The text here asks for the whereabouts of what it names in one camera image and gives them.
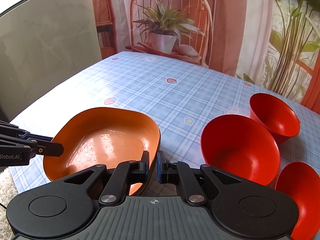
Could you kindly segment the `orange square bowl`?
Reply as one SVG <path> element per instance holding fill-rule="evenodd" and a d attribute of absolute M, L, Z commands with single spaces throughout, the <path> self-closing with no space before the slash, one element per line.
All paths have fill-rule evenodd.
<path fill-rule="evenodd" d="M 149 152 L 149 164 L 159 149 L 161 133 L 149 116 L 127 109 L 96 107 L 72 117 L 53 138 L 63 145 L 59 157 L 45 156 L 43 168 L 54 181 L 96 164 L 115 168 L 140 160 Z"/>

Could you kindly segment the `red round bowl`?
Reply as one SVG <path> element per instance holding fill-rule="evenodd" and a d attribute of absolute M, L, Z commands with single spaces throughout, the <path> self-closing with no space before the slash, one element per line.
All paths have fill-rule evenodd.
<path fill-rule="evenodd" d="M 201 133 L 205 163 L 261 185 L 270 184 L 280 168 L 276 141 L 262 125 L 236 114 L 210 120 Z"/>
<path fill-rule="evenodd" d="M 312 239 L 319 231 L 319 175 L 308 164 L 294 161 L 279 174 L 275 189 L 287 194 L 299 209 L 292 239 Z"/>
<path fill-rule="evenodd" d="M 250 118 L 264 126 L 278 145 L 296 137 L 300 121 L 284 101 L 266 93 L 253 94 L 249 99 Z"/>

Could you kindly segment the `blue plaid tablecloth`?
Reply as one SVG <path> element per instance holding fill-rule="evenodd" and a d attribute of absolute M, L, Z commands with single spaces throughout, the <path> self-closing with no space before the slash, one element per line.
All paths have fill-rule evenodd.
<path fill-rule="evenodd" d="M 94 107 L 130 109 L 150 116 L 170 159 L 204 162 L 200 135 L 223 114 L 249 115 L 249 98 L 266 89 L 191 63 L 122 51 L 82 70 L 40 97 L 12 123 L 55 136 L 76 114 Z"/>

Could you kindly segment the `printed room scene backdrop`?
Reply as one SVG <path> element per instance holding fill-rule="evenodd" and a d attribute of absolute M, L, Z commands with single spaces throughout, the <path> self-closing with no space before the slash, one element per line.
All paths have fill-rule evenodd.
<path fill-rule="evenodd" d="M 319 0 L 92 0 L 101 55 L 172 57 L 319 112 Z"/>

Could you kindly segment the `marble wall panel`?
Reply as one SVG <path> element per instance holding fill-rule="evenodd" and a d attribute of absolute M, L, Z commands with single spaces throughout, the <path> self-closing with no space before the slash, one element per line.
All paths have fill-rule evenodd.
<path fill-rule="evenodd" d="M 100 60 L 92 0 L 21 0 L 1 13 L 1 112 L 12 120 Z"/>

